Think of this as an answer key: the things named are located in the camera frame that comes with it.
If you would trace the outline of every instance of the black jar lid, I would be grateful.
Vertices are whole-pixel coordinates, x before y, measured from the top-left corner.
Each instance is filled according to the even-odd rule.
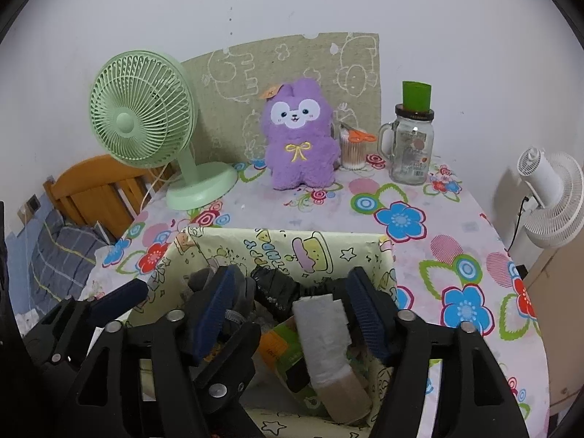
[[[420,122],[431,122],[434,120],[434,111],[430,109],[428,112],[416,112],[414,110],[407,110],[403,104],[395,106],[395,114],[411,120],[418,120]]]

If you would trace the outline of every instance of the fan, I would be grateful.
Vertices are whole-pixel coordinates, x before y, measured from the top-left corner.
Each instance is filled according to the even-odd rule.
[[[529,214],[525,230],[538,247],[562,247],[584,225],[584,175],[578,162],[566,153],[544,152],[531,147],[519,158],[519,175],[539,206]]]
[[[190,148],[199,106],[179,62],[150,51],[129,51],[99,71],[89,101],[91,127],[107,151],[135,168],[176,159],[168,206],[189,210],[223,196],[237,181],[225,163],[195,164]]]

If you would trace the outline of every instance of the green fan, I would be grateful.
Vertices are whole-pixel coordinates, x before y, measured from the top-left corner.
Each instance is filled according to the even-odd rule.
[[[178,161],[181,174],[171,181],[166,199],[181,211],[211,203],[237,181],[230,165],[195,164],[191,137],[198,112],[180,63],[141,50],[110,59],[89,100],[91,128],[113,158],[135,168]]]

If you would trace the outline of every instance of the yellow bow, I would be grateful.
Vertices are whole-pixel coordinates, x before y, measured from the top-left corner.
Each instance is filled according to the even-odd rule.
[[[292,143],[290,143],[289,145],[285,146],[285,150],[288,153],[294,153],[294,158],[292,158],[293,163],[296,161],[296,158],[298,158],[299,155],[300,155],[300,158],[302,158],[304,161],[306,161],[306,157],[302,153],[302,150],[310,150],[311,148],[312,148],[312,145],[310,144],[310,142],[304,142],[304,143],[301,143],[300,145],[293,145]]]

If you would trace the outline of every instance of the tablecloth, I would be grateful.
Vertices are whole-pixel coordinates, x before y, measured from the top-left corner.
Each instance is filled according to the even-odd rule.
[[[173,211],[158,194],[110,249],[103,275],[90,279],[85,293],[102,295],[136,276],[147,280],[188,225],[385,234],[394,260],[387,280],[396,282],[391,294],[399,307],[447,326],[472,321],[507,377],[530,436],[545,437],[548,370],[533,306],[495,229],[445,161],[433,156],[427,183],[408,186],[392,182],[383,159],[369,155],[362,170],[338,170],[331,187],[288,191],[271,188],[262,161],[235,168],[235,187],[203,208]],[[350,261],[354,251],[329,255],[334,265]],[[229,263],[229,256],[221,249],[214,253],[218,265]],[[275,268],[298,261],[264,259]],[[439,377],[437,363],[430,368],[420,437],[431,436]]]

